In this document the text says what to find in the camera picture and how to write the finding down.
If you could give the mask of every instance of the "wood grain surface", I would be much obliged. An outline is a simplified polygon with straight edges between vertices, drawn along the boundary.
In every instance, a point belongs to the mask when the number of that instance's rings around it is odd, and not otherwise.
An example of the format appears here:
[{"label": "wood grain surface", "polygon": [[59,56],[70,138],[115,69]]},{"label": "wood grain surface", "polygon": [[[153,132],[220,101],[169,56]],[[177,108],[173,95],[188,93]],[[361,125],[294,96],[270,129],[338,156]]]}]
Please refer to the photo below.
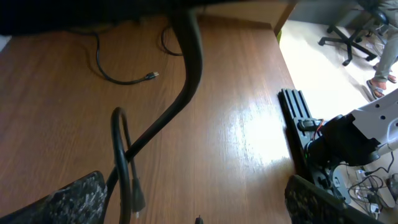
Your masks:
[{"label": "wood grain surface", "polygon": [[[94,171],[113,168],[110,117],[126,110],[136,139],[183,86],[182,57],[159,50],[164,20],[125,22],[94,37],[51,32],[13,38],[0,54],[0,216]],[[201,18],[203,79],[192,102],[136,156],[147,206],[131,223],[290,223],[294,173],[277,93],[293,88],[271,29]],[[170,49],[178,51],[174,36]],[[119,218],[116,187],[106,223]]]}]

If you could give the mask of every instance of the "cable connector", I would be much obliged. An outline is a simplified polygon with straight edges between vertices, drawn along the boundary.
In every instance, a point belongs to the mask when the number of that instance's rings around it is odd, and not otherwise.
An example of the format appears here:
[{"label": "cable connector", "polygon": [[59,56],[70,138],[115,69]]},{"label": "cable connector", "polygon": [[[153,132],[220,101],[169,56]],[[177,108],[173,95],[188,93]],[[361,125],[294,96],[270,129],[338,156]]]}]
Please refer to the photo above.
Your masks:
[{"label": "cable connector", "polygon": [[158,72],[151,72],[151,73],[148,73],[146,76],[145,76],[145,80],[151,80],[151,79],[154,79],[156,76],[158,76],[159,75],[159,73]]},{"label": "cable connector", "polygon": [[142,193],[139,179],[134,178],[132,181],[132,192],[131,192],[131,211],[138,215],[143,208],[145,208],[145,198]]}]

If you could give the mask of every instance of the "black tube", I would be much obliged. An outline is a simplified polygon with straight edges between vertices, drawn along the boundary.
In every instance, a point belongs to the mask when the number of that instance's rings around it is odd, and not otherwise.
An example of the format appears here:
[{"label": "black tube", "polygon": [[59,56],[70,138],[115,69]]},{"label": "black tube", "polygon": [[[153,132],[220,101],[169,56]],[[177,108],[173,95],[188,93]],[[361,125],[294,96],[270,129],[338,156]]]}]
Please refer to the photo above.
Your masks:
[{"label": "black tube", "polygon": [[119,224],[130,223],[131,218],[131,188],[129,178],[129,168],[127,159],[124,156],[123,142],[120,135],[119,117],[122,117],[123,129],[127,142],[130,142],[129,131],[127,128],[126,114],[121,108],[116,108],[111,117],[112,142],[114,150],[114,163],[116,176],[119,179],[120,186],[120,217]]},{"label": "black tube", "polygon": [[[125,155],[128,161],[133,159],[134,156],[190,102],[200,82],[203,57],[200,32],[195,14],[193,11],[178,11],[169,16],[169,21],[183,53],[185,61],[185,83],[175,101],[126,152]],[[104,216],[117,181],[118,172],[116,169],[113,169],[106,181],[108,195],[104,204]]]}]

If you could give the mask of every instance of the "chair wheel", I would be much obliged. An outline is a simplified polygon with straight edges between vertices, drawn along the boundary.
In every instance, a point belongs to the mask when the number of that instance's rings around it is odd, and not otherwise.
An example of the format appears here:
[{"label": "chair wheel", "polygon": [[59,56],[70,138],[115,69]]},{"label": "chair wheel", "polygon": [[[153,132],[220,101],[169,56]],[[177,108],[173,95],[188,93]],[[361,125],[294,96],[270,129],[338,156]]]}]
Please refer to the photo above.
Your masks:
[{"label": "chair wheel", "polygon": [[344,65],[344,66],[347,66],[350,62],[351,62],[350,60],[345,60],[345,61],[343,62],[343,65]]},{"label": "chair wheel", "polygon": [[368,56],[365,60],[367,60],[368,62],[370,62],[371,60],[375,59],[375,57],[373,56]]}]

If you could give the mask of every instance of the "person's leg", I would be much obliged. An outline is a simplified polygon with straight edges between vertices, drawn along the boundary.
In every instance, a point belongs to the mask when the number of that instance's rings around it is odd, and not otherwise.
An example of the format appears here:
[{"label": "person's leg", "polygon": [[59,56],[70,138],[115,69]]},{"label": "person's leg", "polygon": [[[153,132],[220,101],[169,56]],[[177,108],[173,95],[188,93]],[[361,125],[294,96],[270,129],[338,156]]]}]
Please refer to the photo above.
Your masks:
[{"label": "person's leg", "polygon": [[[383,54],[381,55],[376,74],[374,78],[371,79],[372,85],[379,87],[383,90],[387,89],[386,82],[389,76],[389,72],[391,66],[394,64],[398,56],[398,13],[395,11],[388,11],[386,14],[391,23],[388,31],[388,40],[386,46],[384,47]],[[378,91],[374,91],[374,94],[377,97],[383,96],[383,94],[379,93]]]}]

